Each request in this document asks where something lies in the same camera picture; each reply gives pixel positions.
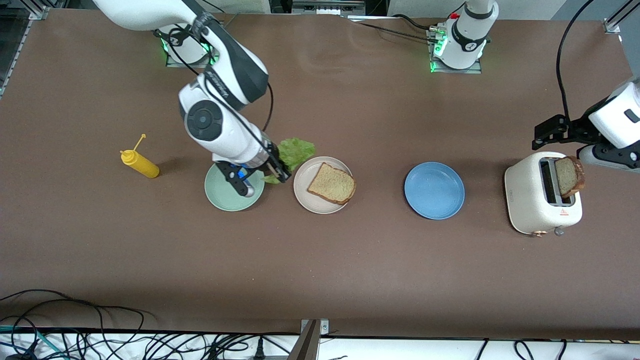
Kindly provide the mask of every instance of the plate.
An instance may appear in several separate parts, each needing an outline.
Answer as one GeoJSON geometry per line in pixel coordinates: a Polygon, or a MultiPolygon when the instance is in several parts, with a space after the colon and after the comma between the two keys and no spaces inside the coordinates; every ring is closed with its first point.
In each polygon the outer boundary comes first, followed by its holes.
{"type": "Polygon", "coordinates": [[[249,177],[249,182],[255,189],[255,193],[251,197],[238,195],[236,190],[225,179],[225,175],[214,164],[204,179],[204,192],[207,199],[216,208],[224,211],[240,211],[253,205],[264,190],[264,173],[260,170],[254,172],[249,177]]]}
{"type": "Polygon", "coordinates": [[[422,163],[404,181],[404,196],[416,213],[433,220],[455,215],[465,201],[458,173],[441,163],[422,163]]]}
{"type": "Polygon", "coordinates": [[[316,214],[330,214],[342,209],[346,204],[334,204],[307,191],[309,185],[311,185],[311,182],[320,170],[322,163],[327,163],[351,175],[351,171],[342,161],[330,158],[329,156],[319,156],[308,160],[298,169],[296,176],[293,178],[293,192],[296,194],[296,199],[300,205],[305,209],[316,214]]]}

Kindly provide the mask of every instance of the gray floor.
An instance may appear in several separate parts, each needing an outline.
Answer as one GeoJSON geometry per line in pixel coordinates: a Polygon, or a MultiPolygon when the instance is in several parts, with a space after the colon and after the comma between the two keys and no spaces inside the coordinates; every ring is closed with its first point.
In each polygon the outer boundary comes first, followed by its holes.
{"type": "MultiPolygon", "coordinates": [[[[585,0],[567,0],[552,20],[570,20],[585,0]]],[[[603,20],[611,16],[627,0],[595,0],[578,20],[603,20]]],[[[620,26],[622,46],[634,75],[640,76],[640,8],[629,15],[620,26]]]]}

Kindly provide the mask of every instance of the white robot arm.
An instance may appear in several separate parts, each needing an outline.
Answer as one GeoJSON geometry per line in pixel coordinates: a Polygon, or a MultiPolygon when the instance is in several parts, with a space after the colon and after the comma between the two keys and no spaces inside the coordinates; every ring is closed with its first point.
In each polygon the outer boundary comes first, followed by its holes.
{"type": "Polygon", "coordinates": [[[220,56],[179,92],[180,113],[189,136],[212,152],[212,158],[238,194],[250,197],[246,178],[256,170],[272,171],[281,182],[291,173],[278,149],[258,127],[238,113],[263,96],[269,75],[264,64],[238,43],[195,0],[94,0],[104,14],[131,30],[154,30],[170,24],[191,25],[199,42],[220,56]]]}
{"type": "Polygon", "coordinates": [[[453,69],[467,69],[482,56],[486,37],[498,18],[495,0],[469,0],[457,19],[449,18],[437,25],[442,36],[442,45],[436,47],[434,55],[453,69]]]}
{"type": "Polygon", "coordinates": [[[640,78],[619,86],[579,119],[556,115],[537,125],[532,149],[566,142],[587,145],[578,150],[584,163],[640,172],[640,78]]]}

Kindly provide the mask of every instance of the bread crust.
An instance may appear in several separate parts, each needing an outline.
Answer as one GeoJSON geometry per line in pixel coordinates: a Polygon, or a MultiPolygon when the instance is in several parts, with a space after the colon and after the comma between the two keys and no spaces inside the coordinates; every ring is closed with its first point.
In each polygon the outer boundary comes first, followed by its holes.
{"type": "Polygon", "coordinates": [[[579,192],[584,188],[584,169],[582,167],[582,163],[575,156],[569,155],[567,156],[567,158],[571,159],[571,162],[573,163],[573,167],[575,168],[575,174],[578,177],[578,181],[575,183],[575,186],[571,188],[571,190],[569,190],[566,193],[560,194],[560,196],[563,199],[566,199],[571,195],[574,195],[575,193],[579,192]]]}
{"type": "MultiPolygon", "coordinates": [[[[335,168],[335,167],[331,166],[330,164],[327,164],[327,163],[325,163],[325,162],[323,162],[322,164],[323,164],[323,165],[326,165],[326,166],[328,166],[328,167],[331,167],[331,168],[332,168],[332,169],[334,169],[334,170],[338,170],[338,171],[341,171],[341,172],[343,172],[343,173],[345,173],[345,174],[349,175],[349,173],[348,173],[348,172],[346,172],[346,171],[344,171],[344,170],[341,170],[341,169],[339,169],[339,168],[335,168]]],[[[312,193],[312,194],[314,194],[315,196],[321,197],[321,198],[323,198],[324,200],[326,200],[326,201],[328,201],[328,202],[331,202],[332,204],[337,204],[337,205],[345,205],[347,202],[349,202],[349,200],[351,200],[351,198],[353,197],[353,194],[355,194],[355,192],[356,192],[356,185],[357,185],[357,183],[356,183],[356,179],[355,179],[353,176],[351,176],[351,175],[349,175],[349,177],[353,179],[353,189],[351,190],[351,193],[349,194],[349,197],[347,197],[347,199],[346,199],[345,201],[336,201],[336,200],[331,200],[331,199],[328,199],[328,198],[326,198],[326,197],[324,197],[324,196],[320,195],[320,194],[319,194],[319,193],[317,193],[317,192],[314,192],[314,191],[312,191],[312,190],[309,190],[309,188],[311,187],[311,184],[313,184],[313,183],[314,183],[314,181],[316,180],[316,178],[318,177],[318,174],[320,174],[320,170],[318,170],[318,172],[316,173],[316,176],[314,176],[314,178],[311,180],[311,183],[309,183],[309,187],[307,188],[307,192],[308,192],[308,193],[312,193]]]]}

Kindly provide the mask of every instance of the bread slice on plate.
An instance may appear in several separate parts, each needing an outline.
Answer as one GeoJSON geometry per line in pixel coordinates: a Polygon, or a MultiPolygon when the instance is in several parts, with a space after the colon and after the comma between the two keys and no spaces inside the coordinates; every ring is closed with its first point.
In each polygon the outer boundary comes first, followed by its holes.
{"type": "Polygon", "coordinates": [[[556,160],[556,176],[558,187],[560,187],[560,196],[563,199],[579,192],[584,187],[582,163],[575,156],[556,160]]]}
{"type": "Polygon", "coordinates": [[[307,191],[328,202],[345,205],[356,191],[356,181],[345,171],[322,163],[307,191]]]}

